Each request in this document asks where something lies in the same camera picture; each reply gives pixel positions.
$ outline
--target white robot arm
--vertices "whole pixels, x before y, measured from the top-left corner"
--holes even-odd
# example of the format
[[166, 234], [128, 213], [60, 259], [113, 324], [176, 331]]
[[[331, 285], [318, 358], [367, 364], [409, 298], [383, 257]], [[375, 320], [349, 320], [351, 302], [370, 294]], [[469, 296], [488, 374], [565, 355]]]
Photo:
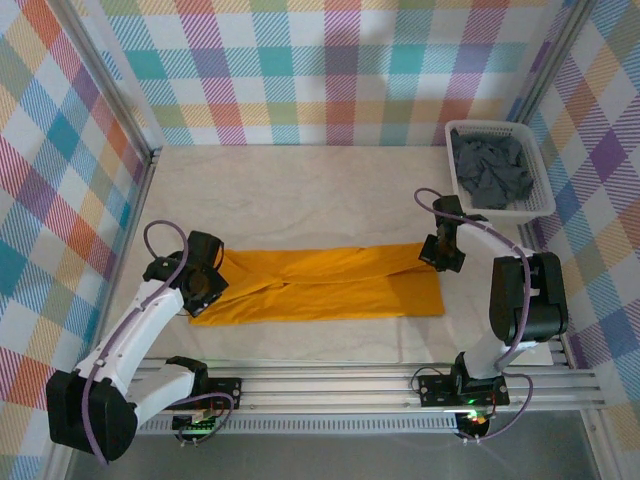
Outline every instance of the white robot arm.
[[485, 218], [469, 217], [455, 195], [440, 196], [433, 208], [415, 193], [417, 203], [436, 215], [437, 235], [429, 235], [420, 259], [437, 271], [462, 269], [467, 254], [493, 262], [489, 323], [491, 330], [461, 352], [448, 376], [418, 377], [421, 404], [479, 406], [509, 403], [503, 370], [527, 349], [568, 326], [560, 260], [535, 253], [495, 231]]
[[[184, 252], [156, 257], [135, 299], [111, 332], [73, 372], [54, 373], [46, 388], [54, 442], [89, 453], [96, 453], [97, 444], [106, 460], [115, 460], [149, 418], [178, 400], [220, 390], [219, 382], [209, 381], [206, 364], [183, 357], [167, 360], [141, 382], [132, 385], [131, 380], [169, 320], [183, 308], [197, 316], [227, 287], [218, 273], [219, 264], [214, 267], [223, 248], [216, 237], [191, 232], [184, 268], [180, 268]], [[83, 401], [88, 402], [89, 428], [82, 418]], [[203, 405], [194, 401], [193, 408]]]

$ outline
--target gray cloth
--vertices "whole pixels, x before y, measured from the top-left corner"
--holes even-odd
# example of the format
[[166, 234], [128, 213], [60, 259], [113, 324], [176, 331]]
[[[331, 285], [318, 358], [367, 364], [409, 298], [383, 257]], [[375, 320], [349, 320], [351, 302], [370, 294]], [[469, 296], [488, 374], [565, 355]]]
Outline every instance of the gray cloth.
[[451, 143], [458, 181], [471, 194], [475, 208], [504, 209], [529, 197], [533, 179], [518, 140], [489, 134], [459, 135], [452, 130]]

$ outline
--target orange fabric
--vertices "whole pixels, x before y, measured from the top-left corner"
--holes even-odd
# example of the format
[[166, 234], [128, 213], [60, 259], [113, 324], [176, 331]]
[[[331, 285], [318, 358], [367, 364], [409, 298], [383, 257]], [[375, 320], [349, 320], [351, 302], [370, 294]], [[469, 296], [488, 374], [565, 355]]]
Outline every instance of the orange fabric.
[[222, 297], [194, 325], [442, 315], [438, 275], [421, 244], [227, 251]]

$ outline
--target white tabletop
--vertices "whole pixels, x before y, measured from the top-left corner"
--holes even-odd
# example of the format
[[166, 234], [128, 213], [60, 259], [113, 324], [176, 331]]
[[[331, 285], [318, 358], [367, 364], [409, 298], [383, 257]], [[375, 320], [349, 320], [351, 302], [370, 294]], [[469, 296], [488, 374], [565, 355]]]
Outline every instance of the white tabletop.
[[[301, 249], [423, 242], [432, 215], [416, 188], [451, 193], [440, 147], [166, 147], [160, 157], [122, 278], [113, 325], [133, 299], [151, 256], [142, 241], [155, 219], [211, 233], [231, 249]], [[499, 226], [518, 240], [515, 227]], [[155, 227], [159, 254], [182, 248]], [[357, 362], [452, 362], [488, 330], [491, 263], [467, 257], [462, 272], [440, 274], [441, 317], [259, 323], [197, 327], [175, 317], [149, 357]], [[548, 365], [540, 345], [517, 363]]]

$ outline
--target plaid wallpaper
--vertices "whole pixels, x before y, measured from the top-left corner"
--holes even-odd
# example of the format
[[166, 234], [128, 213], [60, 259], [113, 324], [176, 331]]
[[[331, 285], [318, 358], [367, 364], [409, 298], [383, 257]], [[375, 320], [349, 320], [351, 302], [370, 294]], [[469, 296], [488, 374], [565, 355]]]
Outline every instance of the plaid wallpaper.
[[505, 116], [562, 0], [100, 3], [168, 144], [429, 145]]
[[45, 0], [0, 10], [0, 478], [31, 479], [45, 383], [92, 337], [143, 165]]
[[531, 124], [557, 212], [578, 363], [598, 373], [628, 478], [640, 469], [640, 0], [600, 0]]
[[569, 15], [573, 7], [577, 4], [578, 0], [563, 0], [562, 6], [558, 10], [555, 18], [553, 19], [553, 23], [551, 27], [547, 31], [547, 34], [544, 38], [544, 42], [542, 42], [542, 46], [536, 55], [535, 60], [531, 63], [531, 67], [529, 68], [529, 72], [525, 77], [525, 81], [523, 82], [522, 88], [518, 93], [513, 105], [511, 106], [511, 110], [507, 119], [510, 121], [515, 120], [516, 115], [520, 113], [520, 109], [522, 107], [522, 103], [527, 99], [533, 86], [540, 75], [540, 71], [545, 63], [549, 60], [549, 55], [551, 54], [551, 47], [556, 42], [560, 34], [562, 33], [562, 29], [567, 23], [569, 19]]

